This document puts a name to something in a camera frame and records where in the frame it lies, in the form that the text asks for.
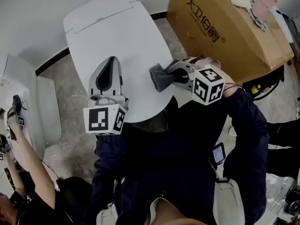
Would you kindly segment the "large printed cardboard box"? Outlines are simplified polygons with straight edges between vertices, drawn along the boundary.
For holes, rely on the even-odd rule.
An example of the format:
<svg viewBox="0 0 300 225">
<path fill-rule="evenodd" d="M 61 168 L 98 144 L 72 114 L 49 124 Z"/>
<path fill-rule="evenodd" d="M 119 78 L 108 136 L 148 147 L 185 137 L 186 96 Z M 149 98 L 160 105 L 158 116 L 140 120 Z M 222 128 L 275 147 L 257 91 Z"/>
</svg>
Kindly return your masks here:
<svg viewBox="0 0 300 225">
<path fill-rule="evenodd" d="M 264 76 L 294 56 L 270 12 L 261 30 L 230 0 L 170 0 L 166 18 L 188 56 L 218 60 L 238 83 Z"/>
</svg>

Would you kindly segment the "person's left forearm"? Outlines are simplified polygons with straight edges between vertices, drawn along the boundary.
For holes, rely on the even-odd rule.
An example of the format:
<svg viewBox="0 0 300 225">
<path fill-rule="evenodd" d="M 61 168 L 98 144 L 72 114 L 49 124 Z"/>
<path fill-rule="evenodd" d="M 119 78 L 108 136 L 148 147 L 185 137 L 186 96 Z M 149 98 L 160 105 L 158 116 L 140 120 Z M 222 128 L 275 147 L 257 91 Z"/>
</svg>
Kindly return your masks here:
<svg viewBox="0 0 300 225">
<path fill-rule="evenodd" d="M 132 126 L 125 124 L 120 135 L 97 135 L 94 163 L 96 173 L 92 184 L 96 188 L 109 186 L 122 178 L 125 150 L 129 144 Z"/>
</svg>

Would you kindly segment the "black floor bag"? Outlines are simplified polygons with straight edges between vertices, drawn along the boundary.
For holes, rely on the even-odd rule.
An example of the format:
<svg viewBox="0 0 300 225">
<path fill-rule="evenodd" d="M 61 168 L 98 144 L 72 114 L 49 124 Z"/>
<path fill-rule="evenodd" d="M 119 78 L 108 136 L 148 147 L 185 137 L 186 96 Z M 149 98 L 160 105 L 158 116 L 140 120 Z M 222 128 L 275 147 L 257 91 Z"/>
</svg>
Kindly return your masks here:
<svg viewBox="0 0 300 225">
<path fill-rule="evenodd" d="M 258 101 L 267 97 L 279 85 L 279 83 L 283 81 L 284 65 L 280 66 L 267 75 L 261 76 L 248 82 L 244 82 L 242 87 L 246 92 L 250 93 L 253 101 Z M 252 94 L 251 87 L 255 84 L 260 84 L 261 88 L 258 93 Z"/>
</svg>

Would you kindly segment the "small black screen device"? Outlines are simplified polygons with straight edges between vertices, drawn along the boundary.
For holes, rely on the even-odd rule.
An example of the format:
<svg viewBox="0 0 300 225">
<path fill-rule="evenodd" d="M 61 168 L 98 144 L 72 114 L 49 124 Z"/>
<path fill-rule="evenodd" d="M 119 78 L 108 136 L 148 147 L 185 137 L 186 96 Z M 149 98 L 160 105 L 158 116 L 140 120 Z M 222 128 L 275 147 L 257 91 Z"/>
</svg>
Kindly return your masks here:
<svg viewBox="0 0 300 225">
<path fill-rule="evenodd" d="M 226 158 L 224 144 L 220 142 L 219 144 L 215 145 L 212 153 L 213 153 L 215 164 L 217 165 L 222 164 Z"/>
</svg>

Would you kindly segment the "gray wiping cloth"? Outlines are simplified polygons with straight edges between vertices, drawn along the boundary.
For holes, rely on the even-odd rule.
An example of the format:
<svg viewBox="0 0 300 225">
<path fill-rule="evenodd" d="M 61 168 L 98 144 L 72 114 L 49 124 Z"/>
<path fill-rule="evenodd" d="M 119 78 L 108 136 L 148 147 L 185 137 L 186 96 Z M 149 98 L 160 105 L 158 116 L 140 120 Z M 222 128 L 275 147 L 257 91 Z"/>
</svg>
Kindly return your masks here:
<svg viewBox="0 0 300 225">
<path fill-rule="evenodd" d="M 176 62 L 177 60 L 173 61 L 166 68 L 163 68 L 159 63 L 157 63 L 149 69 L 150 77 L 158 92 L 164 91 L 174 82 L 187 83 L 189 81 L 188 73 L 182 69 L 168 73 L 170 66 Z"/>
</svg>

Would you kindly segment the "white round pad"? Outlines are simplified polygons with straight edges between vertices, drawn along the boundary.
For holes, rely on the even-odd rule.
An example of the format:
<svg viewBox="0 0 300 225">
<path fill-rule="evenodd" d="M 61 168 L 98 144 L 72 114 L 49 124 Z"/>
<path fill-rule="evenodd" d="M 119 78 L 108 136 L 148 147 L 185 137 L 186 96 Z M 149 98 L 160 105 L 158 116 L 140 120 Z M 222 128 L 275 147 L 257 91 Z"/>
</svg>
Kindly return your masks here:
<svg viewBox="0 0 300 225">
<path fill-rule="evenodd" d="M 230 0 L 235 6 L 249 10 L 251 8 L 250 0 Z"/>
</svg>

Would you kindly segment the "person's bare neck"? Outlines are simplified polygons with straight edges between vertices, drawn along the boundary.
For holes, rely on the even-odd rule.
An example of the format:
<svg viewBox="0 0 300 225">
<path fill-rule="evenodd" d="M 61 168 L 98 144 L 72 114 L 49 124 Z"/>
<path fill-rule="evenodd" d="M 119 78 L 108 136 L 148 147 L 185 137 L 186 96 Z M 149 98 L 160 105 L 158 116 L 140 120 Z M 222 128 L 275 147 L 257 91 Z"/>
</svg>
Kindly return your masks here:
<svg viewBox="0 0 300 225">
<path fill-rule="evenodd" d="M 171 203 L 159 199 L 156 206 L 156 217 L 152 225 L 207 225 L 199 220 L 187 218 Z"/>
</svg>

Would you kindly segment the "person's right forearm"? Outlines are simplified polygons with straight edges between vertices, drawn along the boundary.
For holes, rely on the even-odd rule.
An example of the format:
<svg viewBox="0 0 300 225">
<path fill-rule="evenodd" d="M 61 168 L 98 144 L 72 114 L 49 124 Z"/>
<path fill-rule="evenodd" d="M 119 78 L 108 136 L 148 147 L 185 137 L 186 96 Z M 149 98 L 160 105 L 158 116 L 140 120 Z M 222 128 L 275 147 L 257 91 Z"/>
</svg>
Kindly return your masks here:
<svg viewBox="0 0 300 225">
<path fill-rule="evenodd" d="M 236 147 L 267 150 L 269 136 L 267 121 L 259 108 L 253 103 L 251 96 L 233 79 L 224 74 L 225 97 L 228 115 L 236 133 Z"/>
</svg>

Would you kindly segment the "person's navy jacket torso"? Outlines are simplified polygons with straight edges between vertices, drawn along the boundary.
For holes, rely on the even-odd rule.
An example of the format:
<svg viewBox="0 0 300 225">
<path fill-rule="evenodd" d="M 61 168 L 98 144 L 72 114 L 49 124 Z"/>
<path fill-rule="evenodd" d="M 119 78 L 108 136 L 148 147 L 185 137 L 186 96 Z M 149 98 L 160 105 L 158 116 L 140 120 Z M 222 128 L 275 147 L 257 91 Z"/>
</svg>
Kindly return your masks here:
<svg viewBox="0 0 300 225">
<path fill-rule="evenodd" d="M 268 149 L 236 147 L 225 97 L 208 106 L 189 101 L 177 108 L 175 99 L 170 105 L 166 131 L 131 125 L 122 178 L 109 186 L 92 184 L 85 225 L 96 225 L 109 204 L 116 208 L 115 225 L 152 225 L 159 199 L 207 225 L 221 223 L 219 211 L 229 225 L 254 225 L 264 214 Z M 217 165 L 212 151 L 219 143 L 226 158 Z"/>
</svg>

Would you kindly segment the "white smart toilet body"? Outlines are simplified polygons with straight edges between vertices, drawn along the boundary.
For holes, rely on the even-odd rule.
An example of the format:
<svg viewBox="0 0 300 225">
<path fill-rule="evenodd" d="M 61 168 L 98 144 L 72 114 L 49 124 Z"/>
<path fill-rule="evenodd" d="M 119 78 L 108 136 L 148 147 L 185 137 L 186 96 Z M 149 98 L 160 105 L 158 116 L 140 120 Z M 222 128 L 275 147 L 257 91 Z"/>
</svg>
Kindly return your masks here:
<svg viewBox="0 0 300 225">
<path fill-rule="evenodd" d="M 78 33 L 105 18 L 130 9 L 133 7 L 133 2 L 136 1 L 139 0 L 93 0 L 77 8 L 64 18 L 65 34 L 71 29 Z M 129 110 L 129 99 L 126 99 L 128 102 L 127 110 Z"/>
</svg>

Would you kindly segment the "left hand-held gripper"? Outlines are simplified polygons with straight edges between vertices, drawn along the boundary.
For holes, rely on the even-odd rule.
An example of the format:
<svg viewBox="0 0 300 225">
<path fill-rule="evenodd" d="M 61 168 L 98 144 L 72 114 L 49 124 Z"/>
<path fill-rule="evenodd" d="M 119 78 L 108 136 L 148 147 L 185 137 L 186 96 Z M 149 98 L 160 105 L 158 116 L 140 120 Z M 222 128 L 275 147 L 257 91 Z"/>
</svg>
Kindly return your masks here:
<svg viewBox="0 0 300 225">
<path fill-rule="evenodd" d="M 121 95 L 123 85 L 120 62 L 111 56 L 95 69 L 89 80 L 87 107 L 83 108 L 85 131 L 92 135 L 119 135 L 128 111 Z"/>
</svg>

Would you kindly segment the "white toilet lid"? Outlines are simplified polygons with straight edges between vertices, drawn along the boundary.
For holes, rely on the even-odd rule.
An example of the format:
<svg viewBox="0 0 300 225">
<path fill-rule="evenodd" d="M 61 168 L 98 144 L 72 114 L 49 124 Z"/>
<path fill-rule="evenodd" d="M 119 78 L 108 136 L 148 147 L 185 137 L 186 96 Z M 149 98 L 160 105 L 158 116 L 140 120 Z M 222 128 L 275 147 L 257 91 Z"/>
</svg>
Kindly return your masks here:
<svg viewBox="0 0 300 225">
<path fill-rule="evenodd" d="M 95 69 L 105 59 L 118 58 L 122 74 L 122 93 L 129 99 L 125 122 L 148 120 L 160 113 L 171 100 L 174 86 L 156 91 L 149 69 L 173 60 L 168 46 L 141 2 L 105 18 L 82 31 L 66 33 L 67 44 L 79 78 L 86 90 Z"/>
</svg>

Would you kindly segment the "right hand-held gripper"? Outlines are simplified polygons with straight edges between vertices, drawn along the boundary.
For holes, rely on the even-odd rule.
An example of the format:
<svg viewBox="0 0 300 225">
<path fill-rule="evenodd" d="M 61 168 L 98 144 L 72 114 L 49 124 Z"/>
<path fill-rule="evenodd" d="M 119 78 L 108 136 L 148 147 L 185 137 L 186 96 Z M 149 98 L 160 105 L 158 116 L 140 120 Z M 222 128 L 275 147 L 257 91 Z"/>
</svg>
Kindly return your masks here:
<svg viewBox="0 0 300 225">
<path fill-rule="evenodd" d="M 202 105 L 210 105 L 221 99 L 225 86 L 225 78 L 211 64 L 196 70 L 194 64 L 186 61 L 177 61 L 170 66 L 168 73 L 182 69 L 187 73 L 194 72 L 193 81 L 187 83 L 174 82 L 174 85 L 192 90 L 192 100 Z"/>
</svg>

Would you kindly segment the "white toilet with tank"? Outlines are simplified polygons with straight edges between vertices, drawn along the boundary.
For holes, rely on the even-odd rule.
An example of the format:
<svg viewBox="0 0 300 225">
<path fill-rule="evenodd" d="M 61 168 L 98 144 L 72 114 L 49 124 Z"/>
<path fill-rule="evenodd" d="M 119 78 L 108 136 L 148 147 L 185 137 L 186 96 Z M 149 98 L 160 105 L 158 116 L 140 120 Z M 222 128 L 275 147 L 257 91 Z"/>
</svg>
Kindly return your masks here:
<svg viewBox="0 0 300 225">
<path fill-rule="evenodd" d="M 36 75 L 19 57 L 0 54 L 0 108 L 8 111 L 13 96 L 20 97 L 23 132 L 40 159 L 45 149 L 61 139 L 61 123 L 53 79 Z"/>
</svg>

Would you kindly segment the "person's right hand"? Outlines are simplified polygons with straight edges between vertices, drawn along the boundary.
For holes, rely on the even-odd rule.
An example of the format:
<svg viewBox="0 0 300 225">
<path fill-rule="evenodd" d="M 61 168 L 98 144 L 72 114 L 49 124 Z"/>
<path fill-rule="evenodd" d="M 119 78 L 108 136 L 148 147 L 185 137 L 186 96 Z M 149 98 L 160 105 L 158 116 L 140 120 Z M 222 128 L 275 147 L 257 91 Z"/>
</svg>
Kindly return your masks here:
<svg viewBox="0 0 300 225">
<path fill-rule="evenodd" d="M 186 60 L 186 62 L 188 62 L 190 64 L 195 64 L 197 67 L 201 67 L 203 59 L 200 59 L 198 57 L 188 57 L 188 59 Z"/>
</svg>

